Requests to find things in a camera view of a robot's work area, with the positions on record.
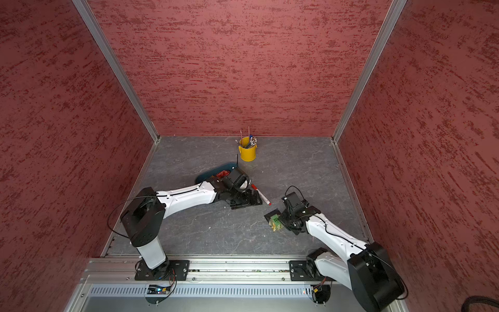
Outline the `red foil tea bag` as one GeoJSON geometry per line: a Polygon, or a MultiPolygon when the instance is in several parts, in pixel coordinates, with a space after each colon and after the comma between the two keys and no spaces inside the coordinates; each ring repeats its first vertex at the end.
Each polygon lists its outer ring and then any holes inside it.
{"type": "Polygon", "coordinates": [[[226,176],[228,176],[228,175],[230,175],[230,174],[231,174],[231,172],[230,172],[229,170],[223,170],[223,171],[219,172],[219,173],[216,175],[216,177],[217,177],[218,179],[222,179],[223,177],[226,177],[226,176]]]}

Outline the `black green tea pouch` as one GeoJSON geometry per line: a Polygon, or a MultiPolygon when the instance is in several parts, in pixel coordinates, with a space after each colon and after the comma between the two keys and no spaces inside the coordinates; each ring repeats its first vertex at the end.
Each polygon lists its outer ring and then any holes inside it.
{"type": "Polygon", "coordinates": [[[279,221],[280,215],[281,212],[278,209],[274,209],[264,216],[273,232],[279,231],[283,228],[282,223],[279,221]]]}

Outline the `teal plastic storage box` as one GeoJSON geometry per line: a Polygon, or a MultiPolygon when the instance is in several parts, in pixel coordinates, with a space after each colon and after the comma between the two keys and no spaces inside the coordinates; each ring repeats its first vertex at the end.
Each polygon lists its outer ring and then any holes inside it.
{"type": "Polygon", "coordinates": [[[216,168],[210,169],[207,172],[201,173],[196,178],[195,183],[196,184],[200,184],[203,181],[208,180],[210,177],[216,176],[217,174],[219,174],[219,173],[221,173],[223,171],[232,172],[234,170],[234,168],[236,168],[237,166],[238,166],[238,164],[236,164],[235,162],[229,162],[229,163],[226,163],[224,165],[220,165],[220,166],[218,166],[216,168]]]}

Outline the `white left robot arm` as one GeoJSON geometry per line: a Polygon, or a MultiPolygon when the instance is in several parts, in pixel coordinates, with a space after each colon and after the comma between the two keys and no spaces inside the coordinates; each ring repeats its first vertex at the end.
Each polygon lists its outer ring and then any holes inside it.
{"type": "Polygon", "coordinates": [[[158,235],[162,221],[180,211],[199,205],[224,201],[232,210],[263,204],[245,174],[209,176],[195,185],[172,191],[154,191],[147,187],[128,200],[120,221],[129,239],[141,256],[136,280],[165,280],[173,273],[158,235]]]}

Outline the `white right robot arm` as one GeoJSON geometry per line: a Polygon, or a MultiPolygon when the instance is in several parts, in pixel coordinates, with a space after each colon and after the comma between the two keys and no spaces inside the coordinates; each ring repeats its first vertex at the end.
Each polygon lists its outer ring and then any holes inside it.
{"type": "Polygon", "coordinates": [[[309,254],[307,273],[347,287],[365,311],[382,311],[393,301],[407,298],[408,287],[382,245],[356,239],[313,206],[288,207],[279,222],[296,235],[307,233],[329,248],[309,254]]]}

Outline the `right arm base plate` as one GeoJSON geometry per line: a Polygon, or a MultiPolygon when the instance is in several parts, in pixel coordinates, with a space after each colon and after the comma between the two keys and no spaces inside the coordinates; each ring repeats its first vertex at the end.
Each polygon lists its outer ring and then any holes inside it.
{"type": "Polygon", "coordinates": [[[319,273],[314,261],[289,261],[289,271],[292,282],[313,282],[319,283],[323,280],[332,282],[331,278],[319,273]]]}

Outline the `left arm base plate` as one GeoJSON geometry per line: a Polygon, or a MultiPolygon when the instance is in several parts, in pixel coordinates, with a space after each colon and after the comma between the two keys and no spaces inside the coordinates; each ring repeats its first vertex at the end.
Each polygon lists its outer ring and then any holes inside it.
{"type": "Polygon", "coordinates": [[[174,282],[185,281],[189,270],[189,260],[166,260],[155,269],[150,269],[144,260],[135,266],[135,281],[174,282]]]}

